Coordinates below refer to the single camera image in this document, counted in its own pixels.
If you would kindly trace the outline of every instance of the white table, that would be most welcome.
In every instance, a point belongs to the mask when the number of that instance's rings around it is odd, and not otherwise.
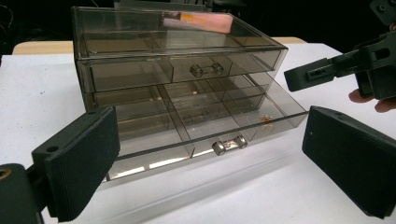
[[[283,72],[338,55],[321,44],[288,44]],[[292,92],[305,109],[338,110],[396,138],[396,111],[354,104],[354,76]],[[31,151],[84,113],[73,55],[3,56],[0,67],[0,164],[32,164]],[[213,154],[150,176],[102,184],[72,223],[396,223],[367,217],[301,150],[306,121],[293,130],[221,157]],[[47,210],[46,223],[57,223]]]

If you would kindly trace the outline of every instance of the clear plastic storage box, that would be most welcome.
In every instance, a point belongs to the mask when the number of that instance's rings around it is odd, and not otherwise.
[[[230,14],[72,12],[85,107],[117,111],[121,150],[107,180],[244,148],[306,116],[274,81],[287,48]]]

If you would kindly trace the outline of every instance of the transparent plastic wall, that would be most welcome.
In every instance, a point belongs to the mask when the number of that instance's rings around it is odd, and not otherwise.
[[[172,109],[129,119],[126,122],[132,123],[127,133],[122,131],[124,124],[121,122],[122,150],[108,180],[213,153],[213,145],[218,141],[226,142],[238,136],[248,142],[262,139],[296,128],[305,118],[306,111],[269,75],[263,73],[236,79],[239,83],[246,81],[240,84],[242,88],[232,85],[234,89],[229,91],[200,89],[202,95],[171,97]],[[202,80],[205,85],[211,81],[218,80]],[[219,84],[229,86],[232,81],[235,80],[222,80]],[[182,90],[184,88],[191,89],[184,85],[172,90],[189,92]]]
[[[85,107],[117,111],[121,150],[106,180],[244,148],[306,116],[274,81],[287,48],[232,15],[72,14]]]

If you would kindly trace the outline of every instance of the drawer handle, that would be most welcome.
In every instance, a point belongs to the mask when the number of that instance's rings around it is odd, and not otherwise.
[[[190,67],[190,72],[195,77],[201,77],[204,74],[216,74],[217,76],[221,76],[224,72],[224,69],[219,63],[213,63],[208,67],[201,67],[198,64],[193,64]]]
[[[213,150],[215,151],[216,155],[221,156],[224,153],[234,150],[234,149],[242,149],[248,145],[248,142],[242,135],[238,135],[235,139],[228,140],[228,141],[218,141],[212,145]]]

